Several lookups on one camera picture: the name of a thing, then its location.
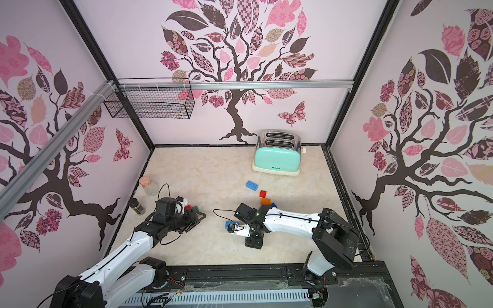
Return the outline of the orange long brick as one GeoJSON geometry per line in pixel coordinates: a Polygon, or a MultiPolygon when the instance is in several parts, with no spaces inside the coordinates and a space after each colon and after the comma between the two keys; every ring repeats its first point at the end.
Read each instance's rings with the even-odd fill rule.
{"type": "Polygon", "coordinates": [[[271,205],[271,199],[269,198],[261,198],[261,205],[271,205]]]}

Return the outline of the dark spice bottle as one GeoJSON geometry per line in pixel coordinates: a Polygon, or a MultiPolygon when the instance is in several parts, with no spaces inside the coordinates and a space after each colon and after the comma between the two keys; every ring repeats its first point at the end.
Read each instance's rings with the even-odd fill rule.
{"type": "Polygon", "coordinates": [[[143,215],[146,212],[146,209],[140,204],[137,198],[131,198],[128,201],[128,207],[139,216],[143,215]]]}

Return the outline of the aluminium rail back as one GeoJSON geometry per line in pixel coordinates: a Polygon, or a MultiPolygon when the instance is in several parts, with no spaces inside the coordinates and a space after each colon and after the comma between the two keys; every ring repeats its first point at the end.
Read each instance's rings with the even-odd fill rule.
{"type": "Polygon", "coordinates": [[[194,82],[192,91],[244,90],[244,89],[351,89],[353,80],[301,80],[301,81],[245,81],[245,82],[194,82]]]}

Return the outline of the aluminium rail left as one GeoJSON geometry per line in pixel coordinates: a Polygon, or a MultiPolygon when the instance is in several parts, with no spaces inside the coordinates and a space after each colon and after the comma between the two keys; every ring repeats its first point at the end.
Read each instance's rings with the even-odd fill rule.
{"type": "Polygon", "coordinates": [[[73,117],[52,137],[48,143],[34,156],[20,174],[8,183],[1,191],[1,219],[5,219],[13,206],[18,203],[24,193],[32,187],[41,173],[48,167],[57,154],[74,136],[78,129],[86,122],[89,116],[99,107],[106,98],[115,92],[114,82],[108,80],[101,84],[92,93],[73,117]]]}

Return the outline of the light blue large brick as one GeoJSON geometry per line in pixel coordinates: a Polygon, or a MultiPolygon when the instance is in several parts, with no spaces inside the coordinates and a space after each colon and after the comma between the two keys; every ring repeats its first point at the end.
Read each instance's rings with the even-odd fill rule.
{"type": "Polygon", "coordinates": [[[256,183],[254,183],[254,182],[252,182],[252,181],[248,181],[248,182],[245,184],[245,186],[246,186],[247,188],[249,188],[249,189],[253,190],[253,191],[257,191],[257,190],[258,190],[258,188],[259,188],[259,185],[258,185],[258,184],[256,184],[256,183]]]}

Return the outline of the pink lidded glass jar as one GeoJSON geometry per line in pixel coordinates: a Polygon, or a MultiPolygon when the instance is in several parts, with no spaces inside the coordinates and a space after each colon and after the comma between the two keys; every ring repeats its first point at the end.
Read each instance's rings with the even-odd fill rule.
{"type": "Polygon", "coordinates": [[[143,176],[139,179],[140,186],[148,196],[155,196],[159,192],[157,184],[148,176],[143,176]]]}

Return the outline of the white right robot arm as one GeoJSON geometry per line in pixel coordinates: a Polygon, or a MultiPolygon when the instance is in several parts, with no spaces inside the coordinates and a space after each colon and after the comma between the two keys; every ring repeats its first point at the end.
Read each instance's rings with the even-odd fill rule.
{"type": "Polygon", "coordinates": [[[264,235],[284,232],[312,240],[317,251],[310,252],[304,263],[306,276],[323,277],[334,268],[351,270],[360,233],[334,210],[302,214],[280,210],[271,205],[259,209],[240,204],[234,213],[239,222],[227,224],[227,231],[245,238],[245,246],[262,249],[264,235]]]}

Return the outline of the aluminium rail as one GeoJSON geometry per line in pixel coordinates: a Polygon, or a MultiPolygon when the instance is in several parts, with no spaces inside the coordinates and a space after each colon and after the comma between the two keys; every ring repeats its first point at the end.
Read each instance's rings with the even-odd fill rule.
{"type": "Polygon", "coordinates": [[[106,98],[115,92],[114,82],[108,80],[101,84],[92,93],[73,117],[52,137],[48,143],[34,156],[20,174],[8,183],[1,191],[1,219],[5,219],[13,206],[18,203],[24,193],[32,187],[41,173],[48,167],[57,154],[74,136],[78,129],[86,122],[89,116],[99,107],[106,98]]]}
{"type": "Polygon", "coordinates": [[[244,89],[351,89],[353,80],[301,80],[301,81],[245,81],[245,82],[194,82],[192,91],[244,90],[244,89]]]}

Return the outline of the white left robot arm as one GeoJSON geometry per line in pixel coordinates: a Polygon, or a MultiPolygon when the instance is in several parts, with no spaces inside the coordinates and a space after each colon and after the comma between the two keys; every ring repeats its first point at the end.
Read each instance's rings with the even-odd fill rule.
{"type": "Polygon", "coordinates": [[[171,278],[166,262],[142,256],[169,232],[189,232],[205,218],[195,207],[168,218],[151,213],[116,251],[78,276],[64,277],[56,285],[50,306],[119,307],[142,289],[164,287],[171,278]]]}

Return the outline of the black enclosure corner post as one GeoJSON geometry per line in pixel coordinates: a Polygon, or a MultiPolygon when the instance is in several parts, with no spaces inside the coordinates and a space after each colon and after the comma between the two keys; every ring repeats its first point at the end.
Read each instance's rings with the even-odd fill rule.
{"type": "Polygon", "coordinates": [[[377,50],[382,43],[384,36],[390,27],[390,24],[394,18],[396,11],[398,11],[399,5],[401,1],[399,0],[388,0],[385,3],[382,14],[376,24],[375,30],[371,36],[371,39],[367,45],[367,48],[363,54],[362,60],[359,63],[359,66],[356,70],[356,73],[353,78],[353,86],[350,90],[348,90],[345,95],[338,112],[336,113],[335,120],[333,121],[332,128],[328,135],[327,141],[325,142],[325,147],[330,149],[330,147],[335,142],[336,136],[338,135],[340,128],[343,125],[345,117],[349,112],[349,109],[356,97],[356,94],[361,87],[364,78],[367,75],[369,67],[372,64],[372,61],[377,53],[377,50]]]}

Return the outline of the mint green Belinee toaster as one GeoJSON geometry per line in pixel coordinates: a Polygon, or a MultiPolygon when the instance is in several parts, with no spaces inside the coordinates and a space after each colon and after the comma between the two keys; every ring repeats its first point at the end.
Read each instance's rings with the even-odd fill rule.
{"type": "Polygon", "coordinates": [[[297,176],[303,153],[297,134],[265,130],[258,136],[252,169],[260,173],[297,176]]]}

